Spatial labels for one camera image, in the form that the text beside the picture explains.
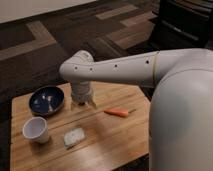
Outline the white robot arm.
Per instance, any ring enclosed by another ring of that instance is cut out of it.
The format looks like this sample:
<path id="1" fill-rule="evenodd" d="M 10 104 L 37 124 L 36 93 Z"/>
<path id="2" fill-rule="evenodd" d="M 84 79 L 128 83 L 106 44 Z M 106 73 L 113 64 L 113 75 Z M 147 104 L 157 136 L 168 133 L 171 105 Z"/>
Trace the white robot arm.
<path id="1" fill-rule="evenodd" d="M 80 50 L 59 72 L 75 99 L 90 81 L 153 88 L 149 171 L 213 171 L 213 50 L 159 50 L 99 62 Z"/>

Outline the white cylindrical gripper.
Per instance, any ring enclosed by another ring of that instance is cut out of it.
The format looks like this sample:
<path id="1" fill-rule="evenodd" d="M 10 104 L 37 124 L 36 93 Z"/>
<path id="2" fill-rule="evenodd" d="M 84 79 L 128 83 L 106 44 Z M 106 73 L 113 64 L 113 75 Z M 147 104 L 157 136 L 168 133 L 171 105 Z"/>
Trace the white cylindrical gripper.
<path id="1" fill-rule="evenodd" d="M 97 108 L 95 102 L 93 101 L 93 90 L 91 88 L 91 83 L 88 81 L 76 82 L 71 84 L 71 110 L 77 107 L 77 103 L 88 102 L 90 106 L 94 109 Z"/>

